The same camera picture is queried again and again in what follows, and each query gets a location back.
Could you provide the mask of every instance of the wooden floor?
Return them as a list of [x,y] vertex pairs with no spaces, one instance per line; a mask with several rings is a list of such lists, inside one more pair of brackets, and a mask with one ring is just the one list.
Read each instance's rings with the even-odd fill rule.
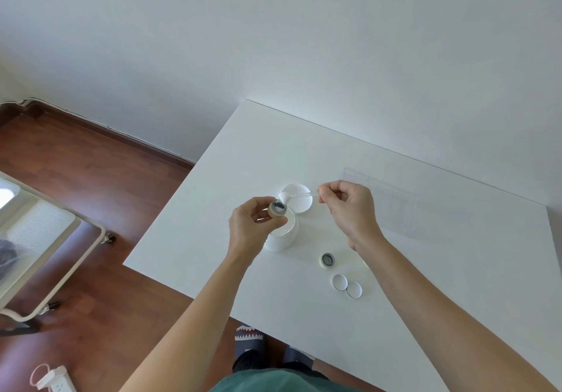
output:
[[[189,171],[48,114],[20,115],[0,127],[0,170],[117,235],[116,242],[95,249],[55,296],[62,306],[39,317],[41,332],[0,338],[0,390],[32,390],[31,371],[47,362],[65,365],[79,392],[118,391],[191,302],[123,266]],[[31,311],[96,234],[82,225],[8,307]],[[230,319],[205,390],[230,374],[236,326]],[[285,345],[269,345],[278,360]],[[380,390],[323,362],[315,368],[348,386]]]

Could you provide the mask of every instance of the white metal cart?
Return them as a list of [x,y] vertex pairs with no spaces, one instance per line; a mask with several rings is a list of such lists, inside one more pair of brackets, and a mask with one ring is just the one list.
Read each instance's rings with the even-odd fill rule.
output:
[[[5,306],[11,298],[70,237],[81,221],[100,229],[100,235],[88,250],[31,313],[23,316],[7,309]],[[0,330],[0,336],[11,336],[37,332],[38,323],[33,318],[58,307],[58,302],[49,303],[55,293],[98,244],[112,242],[115,236],[95,220],[0,172],[0,239],[12,246],[8,250],[4,248],[4,260],[0,261],[0,314],[18,322],[15,328]]]

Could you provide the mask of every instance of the white power outlet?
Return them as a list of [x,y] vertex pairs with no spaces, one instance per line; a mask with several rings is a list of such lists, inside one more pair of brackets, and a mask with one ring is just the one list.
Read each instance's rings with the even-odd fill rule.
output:
[[37,389],[49,388],[49,392],[76,392],[65,366],[49,371],[36,384]]

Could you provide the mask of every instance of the scoop of cream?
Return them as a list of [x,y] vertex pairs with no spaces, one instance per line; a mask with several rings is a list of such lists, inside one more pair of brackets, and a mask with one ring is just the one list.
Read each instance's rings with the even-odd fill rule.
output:
[[279,194],[279,199],[280,199],[281,202],[282,202],[283,204],[285,204],[285,205],[289,202],[289,200],[291,199],[291,197],[292,197],[292,195],[289,194],[288,192],[281,192],[281,193]]

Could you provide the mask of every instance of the black pants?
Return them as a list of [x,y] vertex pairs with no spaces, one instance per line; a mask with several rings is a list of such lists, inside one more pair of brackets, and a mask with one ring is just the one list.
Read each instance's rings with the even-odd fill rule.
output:
[[[255,349],[250,349],[244,352],[242,355],[238,357],[236,361],[234,361],[234,365],[232,366],[232,373],[236,373],[242,370],[255,370],[255,369],[264,369],[269,368],[268,359],[260,354]],[[318,377],[320,379],[329,380],[325,375],[320,373],[319,371],[314,371],[312,368],[309,368],[306,364],[302,362],[293,361],[287,362],[283,364],[280,368],[286,368],[294,371],[299,371],[300,373],[306,374],[307,376],[311,377]]]

